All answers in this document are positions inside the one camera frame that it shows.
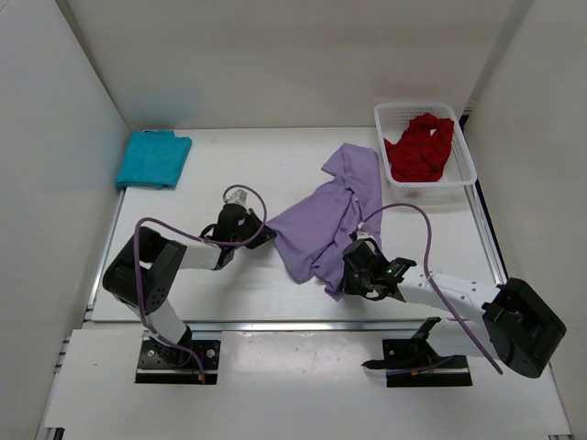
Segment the lavender t shirt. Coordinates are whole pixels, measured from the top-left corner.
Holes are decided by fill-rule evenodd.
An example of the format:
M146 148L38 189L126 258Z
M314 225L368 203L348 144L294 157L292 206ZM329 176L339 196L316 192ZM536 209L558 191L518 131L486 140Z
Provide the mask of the lavender t shirt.
M363 230L381 240L382 182L379 156L372 148L344 143L323 164L331 177L301 202L268 222L285 268L301 284L318 279L325 293L342 297L343 250L369 215Z

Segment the teal t shirt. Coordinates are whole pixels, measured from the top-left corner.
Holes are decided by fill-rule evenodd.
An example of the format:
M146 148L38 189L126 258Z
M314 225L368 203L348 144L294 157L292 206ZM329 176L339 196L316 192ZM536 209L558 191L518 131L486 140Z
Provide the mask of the teal t shirt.
M116 187L174 189L192 145L189 137L176 137L172 131L133 132Z

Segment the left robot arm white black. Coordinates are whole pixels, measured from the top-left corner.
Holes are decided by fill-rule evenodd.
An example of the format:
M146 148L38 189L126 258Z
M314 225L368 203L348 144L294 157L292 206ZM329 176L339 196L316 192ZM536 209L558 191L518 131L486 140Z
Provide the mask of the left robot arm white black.
M195 361L192 332L168 296L180 270L221 270L238 248L254 249L277 237L255 212L226 203L215 223L187 246L140 224L110 263L103 288L123 303L149 330L156 351L173 367Z

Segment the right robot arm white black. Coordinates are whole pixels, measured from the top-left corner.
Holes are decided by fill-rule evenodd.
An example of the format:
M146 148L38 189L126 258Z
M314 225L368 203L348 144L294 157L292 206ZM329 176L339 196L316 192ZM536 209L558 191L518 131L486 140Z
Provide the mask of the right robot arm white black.
M449 313L427 318L407 339L390 339L382 360L367 369L394 374L435 369L457 357L488 357L537 379L567 328L524 280L486 284L433 273L408 258L387 259L375 241L360 238L343 252L343 292L370 301L387 298Z

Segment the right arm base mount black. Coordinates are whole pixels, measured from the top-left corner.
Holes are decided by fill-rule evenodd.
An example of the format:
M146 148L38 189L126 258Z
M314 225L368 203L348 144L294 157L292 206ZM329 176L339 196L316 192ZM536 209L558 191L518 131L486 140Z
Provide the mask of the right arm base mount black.
M382 359L364 361L367 370L383 370L387 388L470 387L472 378L463 355L439 355L428 343L439 317L428 318L409 339L383 339Z

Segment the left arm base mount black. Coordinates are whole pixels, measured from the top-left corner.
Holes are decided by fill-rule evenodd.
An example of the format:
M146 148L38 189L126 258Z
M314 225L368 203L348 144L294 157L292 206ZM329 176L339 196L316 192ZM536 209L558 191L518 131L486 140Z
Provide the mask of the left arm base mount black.
M193 332L194 358L145 334L141 340L135 373L138 384L216 385L221 353L220 332Z

